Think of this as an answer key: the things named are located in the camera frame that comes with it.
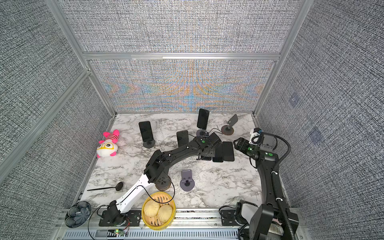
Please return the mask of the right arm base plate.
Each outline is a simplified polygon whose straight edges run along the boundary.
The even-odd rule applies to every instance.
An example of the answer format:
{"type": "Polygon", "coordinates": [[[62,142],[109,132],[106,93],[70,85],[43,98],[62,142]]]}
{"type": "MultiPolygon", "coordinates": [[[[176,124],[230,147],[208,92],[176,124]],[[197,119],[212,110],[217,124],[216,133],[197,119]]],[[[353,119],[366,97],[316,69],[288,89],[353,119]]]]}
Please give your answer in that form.
{"type": "Polygon", "coordinates": [[[240,226],[240,224],[236,220],[235,213],[236,213],[235,209],[224,208],[220,210],[222,226],[225,226],[225,227],[240,226]]]}

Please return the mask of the black phone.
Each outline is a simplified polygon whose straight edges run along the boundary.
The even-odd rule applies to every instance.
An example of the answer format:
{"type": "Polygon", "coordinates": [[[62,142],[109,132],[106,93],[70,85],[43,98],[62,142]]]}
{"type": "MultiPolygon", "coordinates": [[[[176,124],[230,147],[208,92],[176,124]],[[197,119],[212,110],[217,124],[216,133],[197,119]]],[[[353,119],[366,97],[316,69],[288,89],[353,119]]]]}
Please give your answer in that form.
{"type": "Polygon", "coordinates": [[[139,128],[143,142],[149,142],[154,140],[150,121],[139,122],[139,128]]]}
{"type": "Polygon", "coordinates": [[[186,130],[177,132],[177,142],[179,148],[187,145],[189,143],[189,132],[186,130]]]}
{"type": "Polygon", "coordinates": [[[224,162],[224,158],[223,158],[223,144],[222,143],[219,143],[215,147],[215,155],[212,157],[212,161],[214,163],[223,163],[224,162]]]}
{"type": "Polygon", "coordinates": [[[210,111],[205,109],[199,109],[197,127],[201,130],[206,130],[208,126],[210,111]]]}
{"type": "Polygon", "coordinates": [[[223,160],[225,162],[234,162],[234,147],[232,142],[222,142],[223,160]]]}

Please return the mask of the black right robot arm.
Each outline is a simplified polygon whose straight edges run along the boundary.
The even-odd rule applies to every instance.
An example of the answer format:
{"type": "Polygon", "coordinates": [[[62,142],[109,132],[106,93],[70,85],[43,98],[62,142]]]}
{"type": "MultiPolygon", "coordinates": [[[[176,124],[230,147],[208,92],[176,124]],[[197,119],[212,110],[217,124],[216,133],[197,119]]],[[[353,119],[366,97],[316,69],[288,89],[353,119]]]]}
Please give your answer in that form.
{"type": "Polygon", "coordinates": [[[262,132],[258,143],[252,145],[244,138],[233,141],[235,149],[255,161],[262,184],[262,204],[249,221],[249,239],[265,240],[268,236],[273,219],[278,219],[283,224],[283,240],[294,240],[299,226],[297,214],[290,211],[289,204],[284,197],[280,180],[280,163],[291,152],[291,145],[284,138],[262,132]],[[264,141],[268,138],[278,139],[284,142],[288,149],[280,158],[273,152],[272,146],[267,146],[264,141]]]}

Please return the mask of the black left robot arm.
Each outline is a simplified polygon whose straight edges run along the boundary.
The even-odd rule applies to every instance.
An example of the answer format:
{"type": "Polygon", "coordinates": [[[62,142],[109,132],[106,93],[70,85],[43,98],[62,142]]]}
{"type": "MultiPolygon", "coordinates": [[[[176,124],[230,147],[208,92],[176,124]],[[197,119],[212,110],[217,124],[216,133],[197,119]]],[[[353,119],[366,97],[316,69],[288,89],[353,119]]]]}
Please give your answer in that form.
{"type": "Polygon", "coordinates": [[[107,209],[101,216],[101,223],[112,226],[122,225],[126,220],[127,212],[142,195],[148,194],[151,187],[174,186],[169,177],[169,170],[173,165],[193,156],[214,157],[215,154],[222,152],[222,146],[220,137],[213,133],[208,136],[197,136],[187,144],[171,151],[155,151],[139,180],[122,197],[107,205],[107,209]]]}

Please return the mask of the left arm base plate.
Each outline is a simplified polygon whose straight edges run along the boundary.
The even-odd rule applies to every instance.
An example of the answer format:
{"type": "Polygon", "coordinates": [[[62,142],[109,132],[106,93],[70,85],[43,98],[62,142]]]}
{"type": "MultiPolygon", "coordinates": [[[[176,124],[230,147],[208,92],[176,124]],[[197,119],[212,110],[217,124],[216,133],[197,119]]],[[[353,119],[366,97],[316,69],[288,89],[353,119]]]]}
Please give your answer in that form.
{"type": "Polygon", "coordinates": [[[114,220],[107,218],[107,210],[104,210],[102,214],[98,214],[101,219],[99,221],[99,227],[138,227],[142,219],[141,210],[130,210],[127,213],[120,214],[114,220]]]}

